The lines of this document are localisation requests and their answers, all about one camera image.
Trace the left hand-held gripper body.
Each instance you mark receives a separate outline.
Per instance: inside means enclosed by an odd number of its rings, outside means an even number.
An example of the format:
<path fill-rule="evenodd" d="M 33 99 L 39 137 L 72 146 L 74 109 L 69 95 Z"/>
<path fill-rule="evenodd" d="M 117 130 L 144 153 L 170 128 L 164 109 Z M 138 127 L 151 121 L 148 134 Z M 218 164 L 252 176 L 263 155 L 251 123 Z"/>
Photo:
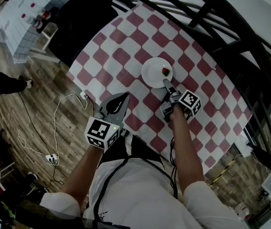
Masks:
<path fill-rule="evenodd" d="M 97 112 L 88 120 L 84 132 L 87 142 L 106 152 L 119 138 L 124 127 L 124 117 L 125 114 L 104 115 Z"/>

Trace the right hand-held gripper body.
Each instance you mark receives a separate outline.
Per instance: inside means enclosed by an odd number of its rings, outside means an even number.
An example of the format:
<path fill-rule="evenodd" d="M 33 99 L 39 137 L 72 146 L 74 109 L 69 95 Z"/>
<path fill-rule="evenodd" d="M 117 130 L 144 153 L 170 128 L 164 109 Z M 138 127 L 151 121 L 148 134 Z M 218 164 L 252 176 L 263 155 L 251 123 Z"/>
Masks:
<path fill-rule="evenodd" d="M 168 91 L 159 108 L 164 120 L 169 123 L 170 116 L 173 113 L 173 106 L 179 104 L 184 111 L 186 120 L 195 117 L 201 109 L 200 98 L 190 90 L 186 90 L 183 94 L 175 89 Z"/>

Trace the white round plate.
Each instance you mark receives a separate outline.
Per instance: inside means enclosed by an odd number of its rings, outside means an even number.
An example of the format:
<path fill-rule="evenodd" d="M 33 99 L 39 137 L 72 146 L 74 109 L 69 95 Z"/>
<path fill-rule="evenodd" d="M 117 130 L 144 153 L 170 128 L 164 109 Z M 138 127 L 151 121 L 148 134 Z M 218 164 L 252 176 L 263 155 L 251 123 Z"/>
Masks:
<path fill-rule="evenodd" d="M 171 73 L 168 77 L 165 77 L 162 74 L 162 68 L 168 68 L 171 70 Z M 173 69 L 170 63 L 160 57 L 153 57 L 148 59 L 143 65 L 141 69 L 141 76 L 143 81 L 150 86 L 151 88 L 163 88 L 163 80 L 168 79 L 169 81 L 173 78 Z"/>

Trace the person's right forearm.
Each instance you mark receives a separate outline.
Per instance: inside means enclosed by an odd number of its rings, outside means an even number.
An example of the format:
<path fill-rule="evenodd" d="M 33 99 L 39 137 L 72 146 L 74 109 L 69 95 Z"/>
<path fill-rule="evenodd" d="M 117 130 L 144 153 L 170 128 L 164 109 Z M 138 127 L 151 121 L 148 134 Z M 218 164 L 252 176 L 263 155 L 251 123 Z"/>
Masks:
<path fill-rule="evenodd" d="M 173 128 L 178 180 L 180 189 L 184 192 L 189 185 L 204 180 L 203 168 L 193 146 L 188 123 L 180 105 L 174 105 L 170 120 Z"/>

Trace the person's left forearm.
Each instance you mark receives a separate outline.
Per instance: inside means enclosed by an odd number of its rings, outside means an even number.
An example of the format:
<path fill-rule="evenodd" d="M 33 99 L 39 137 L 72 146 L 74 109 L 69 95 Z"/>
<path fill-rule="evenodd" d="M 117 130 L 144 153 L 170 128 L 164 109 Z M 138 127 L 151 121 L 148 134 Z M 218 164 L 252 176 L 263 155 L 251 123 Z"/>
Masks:
<path fill-rule="evenodd" d="M 89 192 L 102 154 L 102 149 L 89 146 L 63 185 L 62 192 L 72 196 L 80 206 Z"/>

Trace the red white checkered table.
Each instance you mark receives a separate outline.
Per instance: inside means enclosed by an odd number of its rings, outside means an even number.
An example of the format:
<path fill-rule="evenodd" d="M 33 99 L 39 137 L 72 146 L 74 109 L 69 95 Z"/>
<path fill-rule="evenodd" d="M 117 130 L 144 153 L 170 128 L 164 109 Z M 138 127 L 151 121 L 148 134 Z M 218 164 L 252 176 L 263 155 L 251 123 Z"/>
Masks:
<path fill-rule="evenodd" d="M 116 17 L 83 48 L 67 76 L 97 104 L 129 92 L 124 127 L 169 157 L 173 135 L 159 110 L 166 91 L 148 86 L 141 76 L 143 64 L 153 57 L 169 62 L 178 90 L 190 90 L 201 100 L 201 109 L 188 124 L 207 173 L 241 134 L 251 113 L 211 56 L 165 16 L 139 3 Z"/>

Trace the person's white shoe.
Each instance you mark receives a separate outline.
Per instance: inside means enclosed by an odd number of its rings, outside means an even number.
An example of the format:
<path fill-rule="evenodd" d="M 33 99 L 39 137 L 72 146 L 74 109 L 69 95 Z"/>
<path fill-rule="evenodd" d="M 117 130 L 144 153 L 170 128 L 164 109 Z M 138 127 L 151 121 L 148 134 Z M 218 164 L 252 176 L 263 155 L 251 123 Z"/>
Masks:
<path fill-rule="evenodd" d="M 126 129 L 122 130 L 121 136 L 125 139 L 126 142 L 128 142 L 133 137 L 133 135 Z"/>

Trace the person's black trousers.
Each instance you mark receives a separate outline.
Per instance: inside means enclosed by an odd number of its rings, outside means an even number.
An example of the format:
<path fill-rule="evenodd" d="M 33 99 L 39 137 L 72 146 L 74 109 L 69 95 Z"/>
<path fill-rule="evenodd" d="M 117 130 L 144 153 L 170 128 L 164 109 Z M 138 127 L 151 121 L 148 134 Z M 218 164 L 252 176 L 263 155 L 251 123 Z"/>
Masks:
<path fill-rule="evenodd" d="M 154 152 L 151 148 L 149 148 L 137 136 L 132 137 L 131 155 L 135 158 L 142 157 L 150 161 L 156 161 L 159 162 L 162 166 L 164 166 L 161 161 L 160 155 Z M 103 153 L 99 166 L 105 162 L 125 159 L 127 157 L 128 153 L 125 146 L 125 139 L 123 136 L 120 136 L 115 140 L 115 142 L 110 146 L 110 148 L 107 149 L 105 153 Z"/>

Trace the person's white shirt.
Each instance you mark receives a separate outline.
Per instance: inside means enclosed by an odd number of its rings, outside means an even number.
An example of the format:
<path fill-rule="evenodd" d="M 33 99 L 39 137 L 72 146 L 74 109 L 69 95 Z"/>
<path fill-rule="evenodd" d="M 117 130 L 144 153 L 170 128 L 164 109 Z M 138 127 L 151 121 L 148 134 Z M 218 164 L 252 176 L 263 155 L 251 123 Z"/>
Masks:
<path fill-rule="evenodd" d="M 84 212 L 63 192 L 46 193 L 41 205 L 131 229 L 243 229 L 236 213 L 204 181 L 189 185 L 182 201 L 170 194 L 167 182 L 158 162 L 149 164 L 139 158 L 105 162 L 96 171 Z"/>

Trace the yellow black striped tape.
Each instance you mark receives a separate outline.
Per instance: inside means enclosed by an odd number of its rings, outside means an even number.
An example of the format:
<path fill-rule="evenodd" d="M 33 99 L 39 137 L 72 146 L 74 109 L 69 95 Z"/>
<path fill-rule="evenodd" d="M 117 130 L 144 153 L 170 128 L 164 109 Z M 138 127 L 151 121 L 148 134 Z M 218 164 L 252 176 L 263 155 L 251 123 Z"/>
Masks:
<path fill-rule="evenodd" d="M 213 186 L 222 175 L 224 175 L 229 168 L 235 164 L 236 160 L 233 159 L 229 161 L 227 164 L 222 164 L 218 162 L 207 174 L 209 175 L 210 183 L 209 187 Z"/>

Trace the black mesh office chair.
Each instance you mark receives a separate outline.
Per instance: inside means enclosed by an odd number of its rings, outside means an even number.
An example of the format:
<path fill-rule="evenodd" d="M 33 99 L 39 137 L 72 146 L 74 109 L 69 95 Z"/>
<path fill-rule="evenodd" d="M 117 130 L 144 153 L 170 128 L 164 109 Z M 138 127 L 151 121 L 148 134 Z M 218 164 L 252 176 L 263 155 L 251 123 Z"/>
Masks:
<path fill-rule="evenodd" d="M 50 51 L 71 67 L 87 43 L 118 16 L 113 0 L 69 0 L 51 22 L 58 27 L 49 44 Z"/>

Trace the black curved bar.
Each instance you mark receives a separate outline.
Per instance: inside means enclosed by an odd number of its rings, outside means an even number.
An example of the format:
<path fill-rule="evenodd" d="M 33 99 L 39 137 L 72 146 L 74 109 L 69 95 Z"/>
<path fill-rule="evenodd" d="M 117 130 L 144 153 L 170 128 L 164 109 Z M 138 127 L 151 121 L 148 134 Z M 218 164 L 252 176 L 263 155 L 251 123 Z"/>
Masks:
<path fill-rule="evenodd" d="M 111 222 L 52 211 L 29 200 L 22 201 L 16 207 L 15 220 L 31 229 L 130 229 Z"/>

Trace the red label water bottle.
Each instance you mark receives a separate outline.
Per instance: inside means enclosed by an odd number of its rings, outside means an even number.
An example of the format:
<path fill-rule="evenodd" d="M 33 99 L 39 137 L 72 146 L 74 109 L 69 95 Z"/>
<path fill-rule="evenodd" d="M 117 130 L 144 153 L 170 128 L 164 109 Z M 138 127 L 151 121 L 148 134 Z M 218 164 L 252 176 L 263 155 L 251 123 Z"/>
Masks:
<path fill-rule="evenodd" d="M 29 14 L 23 13 L 21 18 L 29 25 L 33 26 L 36 29 L 40 29 L 43 26 L 42 17 L 41 16 L 33 16 Z"/>
<path fill-rule="evenodd" d="M 51 17 L 51 13 L 44 7 L 37 5 L 36 3 L 30 4 L 31 10 L 41 19 L 48 20 Z"/>

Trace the white tiled table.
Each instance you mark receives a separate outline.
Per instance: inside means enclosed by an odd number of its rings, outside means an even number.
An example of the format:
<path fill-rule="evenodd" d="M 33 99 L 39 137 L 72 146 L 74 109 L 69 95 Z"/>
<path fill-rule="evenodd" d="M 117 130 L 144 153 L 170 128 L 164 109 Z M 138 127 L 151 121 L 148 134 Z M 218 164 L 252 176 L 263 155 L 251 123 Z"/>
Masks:
<path fill-rule="evenodd" d="M 25 63 L 30 49 L 34 47 L 40 37 L 39 29 L 27 24 L 21 18 L 23 13 L 37 16 L 31 10 L 30 4 L 36 3 L 53 14 L 51 9 L 60 9 L 68 1 L 69 0 L 9 0 L 5 4 L 0 12 L 0 29 L 14 63 Z M 48 20 L 42 19 L 43 26 L 49 21 L 50 18 Z"/>

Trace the white carton with red print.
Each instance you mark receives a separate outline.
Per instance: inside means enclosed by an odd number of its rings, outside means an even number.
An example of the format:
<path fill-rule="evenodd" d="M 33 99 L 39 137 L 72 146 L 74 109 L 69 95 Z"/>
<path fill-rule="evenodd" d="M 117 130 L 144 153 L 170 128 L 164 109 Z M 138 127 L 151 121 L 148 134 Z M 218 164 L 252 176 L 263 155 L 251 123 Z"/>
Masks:
<path fill-rule="evenodd" d="M 249 214 L 250 210 L 244 204 L 239 204 L 235 207 L 235 212 L 240 219 L 245 219 Z"/>

